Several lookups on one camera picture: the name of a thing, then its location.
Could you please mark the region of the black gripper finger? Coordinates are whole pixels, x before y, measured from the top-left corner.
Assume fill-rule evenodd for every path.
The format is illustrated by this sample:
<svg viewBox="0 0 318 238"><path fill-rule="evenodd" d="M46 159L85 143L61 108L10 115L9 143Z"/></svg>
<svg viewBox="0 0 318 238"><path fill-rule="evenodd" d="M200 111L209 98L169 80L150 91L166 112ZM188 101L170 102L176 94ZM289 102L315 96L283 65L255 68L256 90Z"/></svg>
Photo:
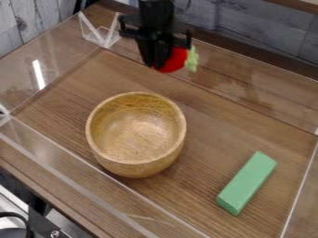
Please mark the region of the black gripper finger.
<svg viewBox="0 0 318 238"><path fill-rule="evenodd" d="M150 38L152 43L152 66L154 69L164 67L173 46L172 35L157 35Z"/></svg>
<svg viewBox="0 0 318 238"><path fill-rule="evenodd" d="M150 67L153 61L153 42L144 37L138 37L136 39L136 44L142 62Z"/></svg>

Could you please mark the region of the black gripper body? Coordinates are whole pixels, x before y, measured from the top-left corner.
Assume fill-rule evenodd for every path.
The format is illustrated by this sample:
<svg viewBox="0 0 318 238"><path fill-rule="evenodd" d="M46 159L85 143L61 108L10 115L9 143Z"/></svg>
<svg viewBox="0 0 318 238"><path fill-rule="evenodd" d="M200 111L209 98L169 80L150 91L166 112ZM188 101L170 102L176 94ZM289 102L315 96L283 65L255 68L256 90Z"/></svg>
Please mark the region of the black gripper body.
<svg viewBox="0 0 318 238"><path fill-rule="evenodd" d="M172 46L190 49L190 31L174 18L161 29L154 29L140 20L137 15L120 15L118 35L134 40L158 41L166 39Z"/></svg>

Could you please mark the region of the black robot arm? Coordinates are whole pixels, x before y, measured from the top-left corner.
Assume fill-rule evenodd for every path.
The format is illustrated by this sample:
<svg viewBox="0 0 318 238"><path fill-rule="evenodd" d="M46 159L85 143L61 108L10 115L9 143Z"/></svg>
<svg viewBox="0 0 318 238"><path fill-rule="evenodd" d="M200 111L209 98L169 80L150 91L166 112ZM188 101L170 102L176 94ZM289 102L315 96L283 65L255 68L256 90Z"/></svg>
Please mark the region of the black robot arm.
<svg viewBox="0 0 318 238"><path fill-rule="evenodd" d="M174 19L173 0L137 0L137 14L118 16L118 35L134 40L144 64L160 73L185 66L190 32Z"/></svg>

